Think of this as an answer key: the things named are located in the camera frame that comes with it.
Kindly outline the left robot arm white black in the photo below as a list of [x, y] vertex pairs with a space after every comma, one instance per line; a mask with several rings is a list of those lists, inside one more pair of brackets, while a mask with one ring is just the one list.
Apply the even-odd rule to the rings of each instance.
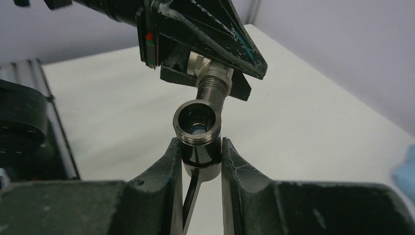
[[230, 0], [82, 0], [110, 19], [134, 26], [141, 61], [160, 68], [163, 81], [195, 86], [187, 73], [191, 52], [234, 70], [230, 95], [246, 101], [246, 75], [263, 79], [267, 63]]

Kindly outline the small grey faucet fitting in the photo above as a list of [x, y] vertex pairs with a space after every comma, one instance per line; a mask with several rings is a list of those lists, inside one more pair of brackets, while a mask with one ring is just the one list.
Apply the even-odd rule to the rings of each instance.
[[201, 86], [205, 78], [215, 78], [224, 83], [225, 96], [228, 96], [231, 93], [233, 71], [233, 68], [196, 52], [191, 51], [189, 54], [186, 73], [197, 78], [197, 88]]

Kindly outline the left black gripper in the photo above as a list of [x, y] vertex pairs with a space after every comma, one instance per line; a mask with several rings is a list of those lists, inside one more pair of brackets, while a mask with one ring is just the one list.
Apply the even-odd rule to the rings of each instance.
[[177, 42], [237, 71], [231, 85], [213, 74], [202, 79], [187, 68], [161, 66], [160, 79], [196, 88], [216, 88], [247, 101], [251, 86], [244, 74], [262, 80], [267, 63], [243, 26], [230, 0], [140, 0], [136, 12], [140, 59], [151, 69], [159, 65], [158, 35]]

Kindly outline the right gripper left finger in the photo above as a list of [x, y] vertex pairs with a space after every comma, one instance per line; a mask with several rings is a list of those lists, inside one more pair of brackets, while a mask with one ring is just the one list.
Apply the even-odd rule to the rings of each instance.
[[11, 184], [0, 194], [3, 235], [180, 235], [179, 141], [136, 178]]

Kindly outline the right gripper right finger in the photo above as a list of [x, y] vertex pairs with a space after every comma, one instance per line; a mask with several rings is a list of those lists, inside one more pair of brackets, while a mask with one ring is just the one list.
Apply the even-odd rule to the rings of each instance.
[[375, 183], [275, 181], [222, 145], [226, 235], [412, 235], [401, 198]]

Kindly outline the dark metal faucet tee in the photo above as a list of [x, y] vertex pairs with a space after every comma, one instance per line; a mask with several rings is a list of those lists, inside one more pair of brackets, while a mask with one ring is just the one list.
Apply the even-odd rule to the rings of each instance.
[[190, 185], [183, 204], [183, 234], [187, 234], [201, 184], [221, 172], [221, 112], [225, 94], [216, 88], [197, 88], [194, 100], [182, 104], [173, 117], [181, 159]]

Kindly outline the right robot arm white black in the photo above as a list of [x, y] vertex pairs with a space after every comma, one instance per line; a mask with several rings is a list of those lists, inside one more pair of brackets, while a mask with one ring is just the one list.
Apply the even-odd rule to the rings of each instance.
[[58, 148], [52, 104], [0, 83], [3, 235], [184, 235], [202, 183], [221, 176], [226, 235], [412, 235], [401, 199], [380, 184], [274, 181], [219, 135], [215, 108], [195, 100], [175, 118], [165, 154], [128, 181], [81, 181]]

